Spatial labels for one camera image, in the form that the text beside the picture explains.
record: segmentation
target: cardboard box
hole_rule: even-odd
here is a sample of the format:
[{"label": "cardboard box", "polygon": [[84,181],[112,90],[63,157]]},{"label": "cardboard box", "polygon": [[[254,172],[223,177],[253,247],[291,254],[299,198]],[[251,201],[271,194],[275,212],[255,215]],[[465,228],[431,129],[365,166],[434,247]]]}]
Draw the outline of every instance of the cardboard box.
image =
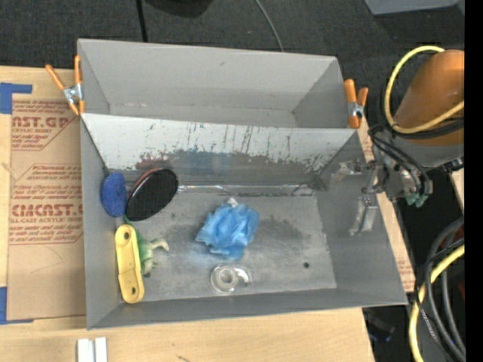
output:
[{"label": "cardboard box", "polygon": [[7,319],[85,314],[80,120],[45,69],[2,67],[2,81],[32,85],[10,119]]},{"label": "cardboard box", "polygon": [[[380,212],[350,233],[365,176],[334,181],[365,159],[336,58],[84,39],[78,54],[88,328],[406,303]],[[103,210],[100,187],[120,172],[129,188],[153,167],[180,187],[134,226],[171,250],[155,253],[145,298],[129,305],[115,259],[124,221]],[[252,283],[219,296],[210,274],[226,261],[194,237],[229,197],[261,222],[237,262]]]}]

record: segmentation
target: yellow plastic tool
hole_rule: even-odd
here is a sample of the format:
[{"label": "yellow plastic tool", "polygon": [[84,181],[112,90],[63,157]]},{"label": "yellow plastic tool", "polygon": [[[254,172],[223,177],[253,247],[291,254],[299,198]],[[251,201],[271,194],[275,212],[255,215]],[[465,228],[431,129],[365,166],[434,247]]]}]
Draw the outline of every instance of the yellow plastic tool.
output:
[{"label": "yellow plastic tool", "polygon": [[349,127],[351,129],[359,129],[363,113],[362,108],[368,100],[369,89],[363,87],[356,95],[355,83],[352,79],[346,79],[344,81],[344,88],[346,90],[346,99],[349,106]]},{"label": "yellow plastic tool", "polygon": [[123,224],[115,232],[115,254],[122,298],[126,303],[140,302],[144,297],[144,283],[136,230],[132,225]]}]

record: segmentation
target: black wire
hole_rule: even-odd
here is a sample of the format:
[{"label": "black wire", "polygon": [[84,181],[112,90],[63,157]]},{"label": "black wire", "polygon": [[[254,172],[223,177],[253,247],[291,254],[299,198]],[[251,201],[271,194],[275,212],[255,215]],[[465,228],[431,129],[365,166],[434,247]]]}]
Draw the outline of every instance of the black wire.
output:
[{"label": "black wire", "polygon": [[458,360],[464,362],[466,361],[465,354],[460,350],[458,346],[456,346],[455,341],[450,337],[446,327],[444,326],[441,317],[438,313],[437,306],[435,304],[434,295],[432,293],[432,283],[431,283],[431,272],[432,272],[432,265],[434,260],[431,260],[432,257],[437,253],[437,250],[441,243],[450,235],[455,234],[455,232],[461,227],[464,223],[464,216],[460,217],[459,219],[452,222],[448,225],[441,233],[437,236],[435,241],[433,241],[431,248],[429,249],[429,261],[427,262],[427,266],[424,268],[424,275],[425,275],[425,283],[426,283],[426,294],[427,294],[427,302],[429,308],[432,312],[432,317],[434,318],[436,327],[441,334],[442,338],[445,341],[445,344],[449,349],[454,353]]},{"label": "black wire", "polygon": [[[369,130],[368,130],[368,135],[369,137],[371,138],[372,140],[372,143],[377,146],[378,149],[380,149],[381,151],[385,152],[389,157],[391,157],[392,159],[394,159],[399,165],[401,165],[405,170],[408,171],[408,173],[413,177],[413,180],[415,183],[417,183],[417,178],[414,176],[415,174],[413,173],[413,170],[411,170],[404,162],[403,160],[401,160],[400,157],[398,157],[396,155],[399,154],[399,156],[403,157],[406,159],[406,161],[409,161],[412,165],[414,165],[419,171],[420,171],[420,174],[421,176],[424,177],[426,183],[428,184],[431,184],[431,179],[429,178],[428,174],[426,173],[426,171],[421,167],[421,165],[419,165],[410,155],[404,153],[402,150],[400,150],[398,147],[386,142],[385,140],[382,140],[381,138],[379,137],[376,137],[375,135],[375,132],[374,130],[376,129],[382,129],[383,130],[383,126],[381,124],[375,124],[374,126],[370,127]],[[392,150],[392,153],[388,152],[387,149],[381,149],[381,146],[380,144],[383,144],[384,146],[387,146],[387,148],[391,149]]]},{"label": "black wire", "polygon": [[272,21],[270,20],[270,16],[265,11],[265,8],[262,6],[262,3],[260,3],[260,0],[254,0],[254,1],[257,3],[258,8],[262,11],[263,16],[265,17],[265,19],[268,22],[270,28],[272,29],[273,35],[275,36],[275,39],[277,40],[278,47],[280,48],[280,51],[284,52],[284,48],[281,45],[280,37],[278,36],[278,33],[277,33],[277,30],[275,29],[275,26],[273,25]]},{"label": "black wire", "polygon": [[442,295],[443,295],[443,307],[445,310],[446,318],[449,323],[451,334],[453,335],[454,341],[457,343],[460,350],[466,356],[466,346],[461,339],[460,331],[456,325],[456,321],[454,320],[453,310],[451,309],[451,301],[449,296],[449,287],[448,287],[448,275],[447,272],[444,271],[441,274],[441,288],[442,288]]},{"label": "black wire", "polygon": [[146,21],[144,20],[143,2],[142,0],[136,0],[137,16],[141,27],[141,36],[145,43],[148,42],[148,33],[146,31]]},{"label": "black wire", "polygon": [[[440,250],[439,252],[437,252],[433,257],[431,257],[430,259],[427,259],[426,262],[423,264],[423,267],[422,268],[425,268],[429,262],[431,261],[436,261],[439,257],[441,257],[442,255],[446,255],[448,253],[450,253],[454,248],[456,247],[459,247],[462,243],[464,243],[464,238],[461,238],[461,239],[458,239],[457,241],[455,241],[454,243],[452,244],[449,244],[447,245],[443,250]],[[424,323],[426,324],[426,327],[428,329],[428,332],[430,334],[430,336],[432,337],[433,341],[435,342],[435,344],[439,347],[439,349],[443,352],[443,354],[445,354],[445,357],[448,359],[448,360],[454,360],[445,350],[443,344],[441,343],[441,340],[440,338],[438,337],[438,334],[434,331],[434,329],[432,328],[432,325],[431,325],[431,322],[432,321],[433,323],[435,322],[435,319],[429,315],[426,310],[424,309],[423,307],[423,303],[419,300],[419,288],[418,288],[418,281],[415,281],[414,282],[414,291],[416,293],[416,299],[415,299],[415,302],[417,304],[417,307],[419,308],[420,310],[420,313],[421,313],[421,316],[423,317],[423,320],[424,320]]]}]

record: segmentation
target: blue cloth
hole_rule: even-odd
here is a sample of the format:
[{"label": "blue cloth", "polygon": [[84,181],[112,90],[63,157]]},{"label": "blue cloth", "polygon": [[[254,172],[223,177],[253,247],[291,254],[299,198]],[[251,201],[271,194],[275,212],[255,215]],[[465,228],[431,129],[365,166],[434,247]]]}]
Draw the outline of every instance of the blue cloth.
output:
[{"label": "blue cloth", "polygon": [[208,215],[195,239],[208,245],[212,253],[239,260],[253,241],[259,222],[259,213],[249,206],[223,203]]},{"label": "blue cloth", "polygon": [[112,217],[124,216],[128,202],[126,180],[120,173],[108,175],[100,191],[100,200],[104,210]]}]

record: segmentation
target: metal clamp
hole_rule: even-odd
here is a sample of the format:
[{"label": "metal clamp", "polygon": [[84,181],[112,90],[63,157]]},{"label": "metal clamp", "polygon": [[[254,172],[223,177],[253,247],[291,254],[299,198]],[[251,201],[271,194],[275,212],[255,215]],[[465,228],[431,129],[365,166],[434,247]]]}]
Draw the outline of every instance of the metal clamp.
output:
[{"label": "metal clamp", "polygon": [[344,89],[346,91],[347,108],[349,111],[349,127],[351,129],[359,129],[361,127],[361,119],[364,116],[364,106],[368,100],[369,89],[363,87],[356,94],[355,83],[352,79],[346,79],[344,81]]},{"label": "metal clamp", "polygon": [[70,109],[74,112],[75,115],[79,115],[79,113],[83,113],[85,110],[85,102],[84,102],[84,92],[83,92],[83,83],[82,83],[82,71],[81,71],[81,57],[77,55],[74,59],[74,74],[75,74],[75,85],[72,87],[67,87],[60,76],[55,72],[54,67],[50,64],[45,66],[45,69],[52,77],[55,85],[63,92],[63,95],[69,102]]}]

